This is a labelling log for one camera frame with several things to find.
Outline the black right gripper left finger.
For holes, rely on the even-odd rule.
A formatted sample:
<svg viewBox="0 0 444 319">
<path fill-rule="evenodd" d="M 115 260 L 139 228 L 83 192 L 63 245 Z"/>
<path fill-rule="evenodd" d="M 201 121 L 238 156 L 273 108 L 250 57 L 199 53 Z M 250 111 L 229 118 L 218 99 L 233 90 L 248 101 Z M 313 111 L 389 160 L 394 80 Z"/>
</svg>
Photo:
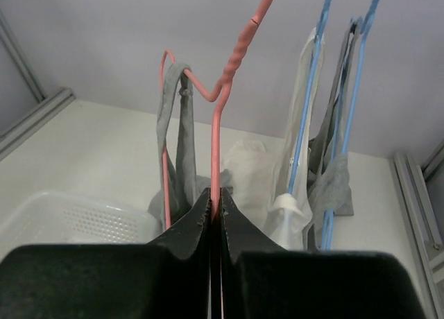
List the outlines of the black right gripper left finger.
<svg viewBox="0 0 444 319">
<path fill-rule="evenodd" d="M 206 318 L 210 193 L 146 244 L 23 245 L 1 262 L 2 318 Z"/>
</svg>

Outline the white tank top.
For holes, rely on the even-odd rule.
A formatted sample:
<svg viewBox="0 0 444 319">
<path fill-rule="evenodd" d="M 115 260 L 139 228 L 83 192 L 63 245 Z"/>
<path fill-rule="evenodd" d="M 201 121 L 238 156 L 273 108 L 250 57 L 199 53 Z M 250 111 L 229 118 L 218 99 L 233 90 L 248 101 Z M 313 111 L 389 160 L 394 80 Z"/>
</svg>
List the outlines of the white tank top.
<svg viewBox="0 0 444 319">
<path fill-rule="evenodd" d="M 242 139 L 222 159 L 239 211 L 287 250 L 304 249 L 303 231 L 313 218 L 307 195 L 309 127 L 324 58 L 315 36 L 312 30 L 300 53 L 282 144 L 269 152 L 260 140 Z"/>
</svg>

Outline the pink wire hanger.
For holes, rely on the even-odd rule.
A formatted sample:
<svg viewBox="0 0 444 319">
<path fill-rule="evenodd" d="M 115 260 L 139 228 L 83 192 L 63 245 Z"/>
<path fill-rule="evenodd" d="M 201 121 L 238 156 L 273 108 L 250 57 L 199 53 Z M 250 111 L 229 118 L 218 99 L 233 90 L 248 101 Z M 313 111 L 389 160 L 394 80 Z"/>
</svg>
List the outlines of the pink wire hanger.
<svg viewBox="0 0 444 319">
<path fill-rule="evenodd" d="M 255 14 L 247 23 L 246 27 L 240 33 L 237 43 L 233 49 L 227 65 L 223 69 L 221 77 L 216 82 L 213 90 L 209 92 L 197 77 L 186 69 L 185 75 L 190 79 L 191 83 L 199 91 L 200 95 L 209 102 L 216 101 L 212 117 L 212 136 L 211 136 L 211 191 L 210 198 L 212 204 L 212 218 L 219 217 L 219 198 L 221 195 L 220 188 L 220 127 L 221 114 L 225 104 L 227 103 L 232 89 L 232 81 L 236 71 L 241 66 L 243 58 L 246 56 L 248 47 L 250 46 L 259 25 L 265 17 L 273 0 L 261 0 Z"/>
</svg>

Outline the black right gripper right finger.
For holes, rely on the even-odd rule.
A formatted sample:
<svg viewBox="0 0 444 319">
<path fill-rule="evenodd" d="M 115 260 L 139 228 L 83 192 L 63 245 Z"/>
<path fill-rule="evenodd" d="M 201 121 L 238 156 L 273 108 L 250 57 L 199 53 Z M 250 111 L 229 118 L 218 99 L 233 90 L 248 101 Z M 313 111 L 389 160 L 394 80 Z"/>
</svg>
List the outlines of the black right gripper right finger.
<svg viewBox="0 0 444 319">
<path fill-rule="evenodd" d="M 290 251 L 220 201 L 225 318 L 425 318 L 404 266 L 382 252 Z"/>
</svg>

